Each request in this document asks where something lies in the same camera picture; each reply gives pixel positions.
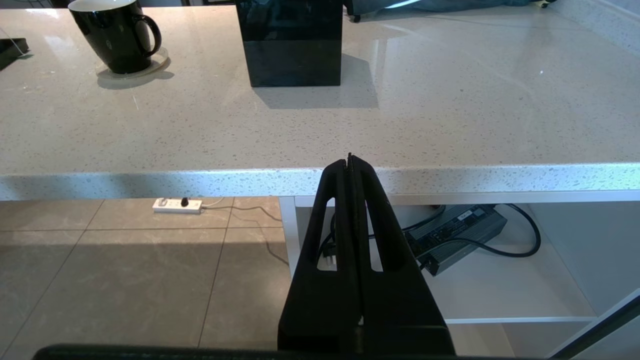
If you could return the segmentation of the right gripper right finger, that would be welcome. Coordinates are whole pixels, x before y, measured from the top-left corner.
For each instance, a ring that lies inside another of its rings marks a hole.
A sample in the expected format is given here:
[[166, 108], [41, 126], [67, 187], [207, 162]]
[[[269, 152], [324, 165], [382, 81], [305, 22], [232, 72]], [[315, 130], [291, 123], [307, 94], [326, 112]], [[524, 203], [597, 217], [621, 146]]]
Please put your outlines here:
[[353, 243], [363, 350], [384, 356], [454, 356], [450, 331], [374, 168], [350, 156]]

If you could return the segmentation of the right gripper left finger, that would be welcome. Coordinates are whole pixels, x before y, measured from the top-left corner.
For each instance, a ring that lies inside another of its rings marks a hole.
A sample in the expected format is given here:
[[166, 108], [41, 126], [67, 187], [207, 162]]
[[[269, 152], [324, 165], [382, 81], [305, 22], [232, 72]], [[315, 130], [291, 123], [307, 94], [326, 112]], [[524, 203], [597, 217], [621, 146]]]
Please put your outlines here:
[[[347, 354], [358, 347], [361, 295], [344, 159], [321, 175], [304, 242], [278, 324], [278, 349]], [[336, 271], [318, 269], [327, 203], [334, 199]]]

